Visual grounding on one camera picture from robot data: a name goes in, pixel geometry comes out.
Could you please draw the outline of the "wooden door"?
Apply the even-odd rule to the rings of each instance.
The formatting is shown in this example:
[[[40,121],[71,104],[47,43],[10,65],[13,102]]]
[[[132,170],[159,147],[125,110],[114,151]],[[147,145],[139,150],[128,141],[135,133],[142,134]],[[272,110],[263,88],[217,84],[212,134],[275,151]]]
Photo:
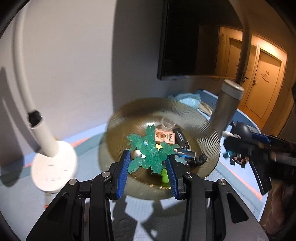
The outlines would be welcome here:
[[[220,27],[215,74],[234,79],[242,50],[242,31]],[[262,129],[278,98],[285,75],[287,52],[271,41],[255,35],[242,87],[239,109]]]

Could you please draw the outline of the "blue power bank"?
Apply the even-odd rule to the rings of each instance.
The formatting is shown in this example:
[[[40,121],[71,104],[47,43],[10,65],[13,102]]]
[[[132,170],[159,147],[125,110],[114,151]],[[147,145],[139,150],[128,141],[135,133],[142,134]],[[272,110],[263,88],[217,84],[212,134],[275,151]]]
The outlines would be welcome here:
[[[185,159],[194,160],[196,158],[196,153],[194,151],[189,151],[181,148],[175,148],[174,152],[179,157],[184,157]]]

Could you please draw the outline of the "dark-headed monkey figurine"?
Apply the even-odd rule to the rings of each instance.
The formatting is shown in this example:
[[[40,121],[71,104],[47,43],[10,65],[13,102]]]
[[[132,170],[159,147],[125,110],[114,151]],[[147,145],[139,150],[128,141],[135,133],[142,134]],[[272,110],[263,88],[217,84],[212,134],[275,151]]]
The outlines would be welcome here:
[[[222,132],[222,137],[224,137],[225,139],[227,139],[228,137],[234,137],[234,138],[239,138],[242,139],[244,141],[247,140],[251,140],[252,139],[252,132],[250,130],[250,128],[248,127],[248,125],[246,125],[243,122],[231,122],[231,131],[227,132],[227,131],[223,131]],[[240,165],[244,165],[248,162],[248,157],[238,154],[236,152],[233,152],[231,150],[227,150],[227,153],[229,154],[229,158],[230,158],[230,164],[231,165],[235,165],[235,163],[238,163]]]

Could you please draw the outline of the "black card box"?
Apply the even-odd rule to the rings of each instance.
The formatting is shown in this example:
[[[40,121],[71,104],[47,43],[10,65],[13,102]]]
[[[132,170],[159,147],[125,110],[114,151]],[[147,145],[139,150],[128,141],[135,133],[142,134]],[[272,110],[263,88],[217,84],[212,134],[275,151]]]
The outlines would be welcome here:
[[[173,129],[175,134],[175,144],[178,144],[181,149],[189,150],[190,145],[180,128]]]

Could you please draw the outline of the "small clear plastic cup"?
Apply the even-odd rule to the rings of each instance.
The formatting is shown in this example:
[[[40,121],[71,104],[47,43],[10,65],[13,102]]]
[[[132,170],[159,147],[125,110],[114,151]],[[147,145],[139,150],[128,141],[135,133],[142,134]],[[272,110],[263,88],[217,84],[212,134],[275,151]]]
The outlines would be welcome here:
[[[170,131],[176,126],[176,123],[174,120],[170,119],[167,116],[162,117],[161,119],[161,128],[165,131]]]

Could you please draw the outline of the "pale blue translucent figure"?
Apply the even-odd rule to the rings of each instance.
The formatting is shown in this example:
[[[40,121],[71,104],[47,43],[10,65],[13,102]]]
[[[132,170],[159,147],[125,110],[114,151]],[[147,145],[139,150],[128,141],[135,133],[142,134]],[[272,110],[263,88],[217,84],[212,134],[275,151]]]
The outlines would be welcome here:
[[[186,165],[186,163],[187,163],[185,157],[183,157],[183,156],[177,156],[177,155],[175,155],[175,160],[176,160],[177,162],[179,162],[179,163],[184,164],[184,165]]]

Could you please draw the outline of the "grey metal cylinder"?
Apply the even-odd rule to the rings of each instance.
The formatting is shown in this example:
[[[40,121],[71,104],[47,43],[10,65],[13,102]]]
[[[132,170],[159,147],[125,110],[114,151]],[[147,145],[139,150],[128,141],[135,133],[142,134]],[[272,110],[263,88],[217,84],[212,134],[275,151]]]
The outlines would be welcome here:
[[[243,97],[244,88],[232,80],[225,79],[221,87],[214,111],[210,117],[210,124],[217,132],[219,138],[226,131],[238,105]]]

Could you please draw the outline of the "dark wall monitor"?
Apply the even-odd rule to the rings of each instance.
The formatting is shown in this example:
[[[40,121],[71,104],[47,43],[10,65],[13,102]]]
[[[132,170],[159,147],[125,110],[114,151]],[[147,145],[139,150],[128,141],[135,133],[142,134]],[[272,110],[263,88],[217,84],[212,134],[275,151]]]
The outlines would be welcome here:
[[[243,29],[230,1],[164,1],[157,78],[223,76],[222,27]]]

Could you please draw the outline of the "orange card box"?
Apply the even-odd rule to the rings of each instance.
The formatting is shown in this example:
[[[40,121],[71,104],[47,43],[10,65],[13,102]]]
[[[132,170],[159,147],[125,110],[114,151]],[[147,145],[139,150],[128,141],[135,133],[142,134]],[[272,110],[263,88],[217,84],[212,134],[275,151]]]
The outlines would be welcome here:
[[[169,145],[175,144],[175,133],[172,131],[164,131],[162,129],[156,128],[154,138],[157,144],[162,142],[165,142]]]

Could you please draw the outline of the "teal translucent plastic figure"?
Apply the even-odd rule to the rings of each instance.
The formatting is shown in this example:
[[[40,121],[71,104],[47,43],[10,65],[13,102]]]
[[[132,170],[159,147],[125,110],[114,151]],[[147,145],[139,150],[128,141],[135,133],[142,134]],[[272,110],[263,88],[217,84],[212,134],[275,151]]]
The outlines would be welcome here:
[[[139,167],[151,169],[152,173],[161,174],[165,168],[164,161],[168,156],[174,155],[174,149],[179,148],[178,144],[168,144],[165,141],[160,143],[161,148],[157,148],[156,127],[154,125],[147,126],[145,136],[130,133],[126,138],[129,140],[127,146],[130,152],[139,150],[140,155],[131,160],[128,166],[128,172],[134,173]]]

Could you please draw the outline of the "black-haired red figurine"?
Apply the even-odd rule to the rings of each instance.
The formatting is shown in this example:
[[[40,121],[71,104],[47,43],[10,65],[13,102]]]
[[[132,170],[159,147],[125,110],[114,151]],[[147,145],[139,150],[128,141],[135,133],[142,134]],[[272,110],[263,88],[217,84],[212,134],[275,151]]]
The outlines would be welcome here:
[[[191,168],[202,166],[207,161],[207,156],[201,153],[198,157],[187,161],[187,165]]]

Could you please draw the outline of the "white desk lamp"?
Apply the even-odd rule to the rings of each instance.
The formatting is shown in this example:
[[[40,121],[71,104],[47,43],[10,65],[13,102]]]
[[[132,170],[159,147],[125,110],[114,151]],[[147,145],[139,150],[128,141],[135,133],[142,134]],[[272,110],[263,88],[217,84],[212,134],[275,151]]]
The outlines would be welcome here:
[[[25,5],[16,15],[13,62],[18,91],[28,115],[30,130],[39,145],[32,161],[31,177],[38,189],[45,193],[57,193],[67,181],[74,177],[77,169],[77,154],[71,144],[55,139],[45,118],[34,103],[27,79],[23,51],[23,30],[27,10],[28,5]]]

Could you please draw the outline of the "white charger plug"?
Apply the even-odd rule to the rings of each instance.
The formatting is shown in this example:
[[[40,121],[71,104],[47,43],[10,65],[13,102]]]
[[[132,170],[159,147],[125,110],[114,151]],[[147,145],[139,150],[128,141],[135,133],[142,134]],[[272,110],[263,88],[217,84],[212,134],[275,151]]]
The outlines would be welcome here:
[[[141,156],[142,158],[145,159],[145,155],[142,154],[140,150],[135,150],[134,151],[134,157],[138,157],[138,156]]]

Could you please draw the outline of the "bright green plastic figure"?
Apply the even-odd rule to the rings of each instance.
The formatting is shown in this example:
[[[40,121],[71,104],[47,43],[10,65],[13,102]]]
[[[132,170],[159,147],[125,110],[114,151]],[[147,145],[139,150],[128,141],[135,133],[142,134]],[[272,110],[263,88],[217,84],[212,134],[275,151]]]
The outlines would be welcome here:
[[[166,169],[161,171],[162,183],[169,183],[168,173]]]

